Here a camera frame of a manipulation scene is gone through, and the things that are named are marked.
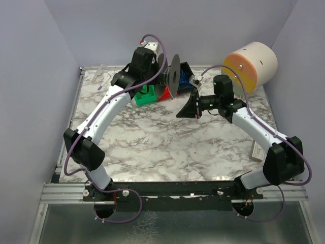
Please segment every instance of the white cable clip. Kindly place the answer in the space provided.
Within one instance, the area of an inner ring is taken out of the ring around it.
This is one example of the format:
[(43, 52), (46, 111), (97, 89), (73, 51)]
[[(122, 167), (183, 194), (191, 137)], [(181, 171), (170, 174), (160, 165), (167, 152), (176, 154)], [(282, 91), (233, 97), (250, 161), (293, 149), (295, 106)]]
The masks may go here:
[(103, 83), (97, 88), (97, 90), (101, 90), (103, 88), (104, 85), (106, 85), (106, 83), (111, 79), (111, 76), (108, 75), (107, 78), (104, 78)]
[(104, 67), (104, 65), (100, 65), (98, 67), (98, 69), (96, 70), (95, 74), (93, 75), (93, 78), (91, 80), (91, 83), (94, 83), (98, 77), (100, 77), (100, 76), (103, 75), (103, 67)]
[(145, 45), (147, 45), (147, 41), (144, 40), (144, 41), (140, 42), (140, 45), (141, 45), (142, 47), (144, 47)]
[(274, 131), (273, 137), (276, 138), (279, 133), (277, 131)]

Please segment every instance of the metal frame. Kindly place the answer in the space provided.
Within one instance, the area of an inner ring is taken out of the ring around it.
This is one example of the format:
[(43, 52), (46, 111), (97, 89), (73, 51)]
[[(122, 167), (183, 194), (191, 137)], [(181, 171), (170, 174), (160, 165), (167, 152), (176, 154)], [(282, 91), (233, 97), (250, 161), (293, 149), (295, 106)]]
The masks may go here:
[[(307, 201), (308, 196), (304, 187), (281, 185), (285, 201)], [(256, 199), (254, 202), (279, 202), (282, 196), (276, 186), (263, 187), (263, 199)], [(85, 190), (84, 183), (60, 183), (44, 184), (41, 195), (41, 204), (113, 204), (112, 201), (105, 202), (84, 202), (82, 192)], [(232, 203), (243, 202), (243, 200), (232, 200)]]
[(40, 204), (36, 214), (34, 227), (31, 232), (29, 244), (36, 244), (40, 242), (40, 238), (41, 238), (41, 234), (42, 234), (42, 230), (46, 218), (47, 208), (48, 208), (48, 204)]
[[(80, 78), (77, 87), (77, 92), (75, 95), (74, 103), (71, 109), (68, 127), (70, 128), (73, 122), (73, 118), (75, 116), (75, 112), (77, 109), (77, 104), (81, 92), (81, 87), (84, 79), (85, 72), (88, 70), (97, 70), (98, 67), (85, 67), (80, 68)], [(116, 70), (122, 69), (123, 66), (110, 66), (105, 67), (105, 70)], [(193, 66), (193, 68), (204, 69), (207, 66)], [(62, 158), (64, 152), (64, 142), (62, 141), (61, 151), (57, 160), (57, 165), (54, 171), (54, 174), (60, 175), (62, 170)], [(284, 192), (286, 201), (299, 201), (301, 205), (301, 209), (303, 212), (303, 217), (307, 223), (308, 231), (310, 233), (311, 239), (313, 243), (320, 243), (319, 236), (315, 229), (315, 224), (309, 209), (308, 205), (308, 196), (306, 189), (304, 187), (294, 187), (289, 185), (281, 185), (281, 188)], [(46, 220), (46, 213), (49, 204), (114, 204), (112, 201), (105, 202), (84, 202), (82, 192), (85, 189), (84, 183), (59, 183), (59, 184), (44, 184), (43, 191), (40, 199), (39, 209), (36, 215), (36, 220), (34, 223), (34, 227), (31, 233), (31, 238), (29, 244), (39, 243), (43, 226)], [(278, 202), (282, 201), (282, 196), (276, 186), (269, 186), (263, 188), (263, 199), (256, 199), (255, 202)], [(243, 202), (243, 200), (232, 200), (232, 203)]]
[(312, 243), (314, 244), (321, 244), (320, 237), (317, 233), (317, 229), (315, 226), (314, 219), (312, 217), (310, 208), (309, 208), (309, 203), (306, 201), (300, 201), (300, 207), (303, 213), (303, 217), (305, 219), (307, 229), (311, 238)]

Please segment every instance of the screw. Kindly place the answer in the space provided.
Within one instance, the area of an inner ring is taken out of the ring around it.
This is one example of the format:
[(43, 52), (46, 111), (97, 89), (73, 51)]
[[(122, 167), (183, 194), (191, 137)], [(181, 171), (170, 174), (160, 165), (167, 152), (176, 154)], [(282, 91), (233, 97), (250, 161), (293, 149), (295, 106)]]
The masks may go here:
[(129, 194), (130, 194), (129, 191), (123, 191), (123, 192), (122, 192), (122, 195), (123, 195), (124, 197), (127, 197)]
[(257, 194), (262, 195), (263, 189), (261, 187), (258, 187), (258, 188), (256, 188), (256, 192), (257, 192)]
[(89, 196), (89, 191), (86, 189), (86, 190), (84, 190), (83, 192), (82, 192), (82, 195), (84, 196), (84, 197), (88, 197)]

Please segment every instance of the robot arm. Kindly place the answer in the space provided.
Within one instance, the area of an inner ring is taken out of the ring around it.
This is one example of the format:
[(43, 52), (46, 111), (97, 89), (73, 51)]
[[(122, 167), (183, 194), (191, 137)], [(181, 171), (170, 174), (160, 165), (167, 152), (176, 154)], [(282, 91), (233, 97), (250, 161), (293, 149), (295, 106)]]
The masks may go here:
[[(122, 91), (123, 88), (117, 85), (108, 87), (106, 94), (104, 95), (101, 102), (97, 105), (96, 109), (90, 114), (90, 116), (77, 127), (78, 131), (82, 131), (86, 126), (87, 122), (93, 118), (99, 108), (107, 101), (107, 98), (111, 97), (113, 94)], [(110, 103), (107, 103), (104, 109), (98, 114), (94, 122), (87, 128), (84, 133), (85, 138), (91, 138), (91, 141), (98, 145), (101, 138), (104, 135), (105, 130), (110, 125), (114, 117), (131, 101), (131, 96), (129, 93), (123, 93), (113, 99)]]
[[(250, 135), (267, 153), (262, 169), (248, 172), (235, 179), (239, 190), (253, 189), (268, 184), (279, 185), (303, 173), (304, 162), (283, 141), (276, 138), (257, 123), (246, 108), (246, 104), (234, 98), (232, 81), (227, 75), (218, 75), (213, 79), (215, 95), (199, 96), (199, 90), (191, 92), (190, 98), (177, 117), (200, 118), (202, 111), (218, 109), (219, 114)], [(297, 137), (288, 138), (259, 119), (264, 126), (278, 136), (286, 138), (301, 153), (302, 143)]]

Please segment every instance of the marble surface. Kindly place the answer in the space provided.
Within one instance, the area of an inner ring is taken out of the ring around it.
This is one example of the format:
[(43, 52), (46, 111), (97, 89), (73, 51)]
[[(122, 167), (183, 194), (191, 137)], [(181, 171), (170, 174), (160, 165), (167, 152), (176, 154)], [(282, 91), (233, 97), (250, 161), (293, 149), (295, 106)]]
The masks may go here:
[[(202, 71), (193, 70), (195, 75)], [(116, 72), (107, 71), (102, 79)], [(88, 117), (106, 93), (107, 86), (97, 91), (102, 79), (91, 82), (94, 73), (85, 73), (72, 129)], [(219, 70), (205, 75), (202, 95), (213, 94), (212, 78), (217, 74)], [(200, 119), (176, 118), (188, 97), (184, 94), (145, 106), (132, 101), (114, 118), (99, 144), (106, 154), (105, 169), (114, 181), (228, 180), (263, 165), (249, 158), (252, 139), (221, 116), (204, 111)], [(250, 95), (250, 106), (275, 127), (262, 87)], [(69, 172), (78, 167), (69, 160)], [(60, 182), (83, 181), (83, 172), (73, 176), (61, 173)]]

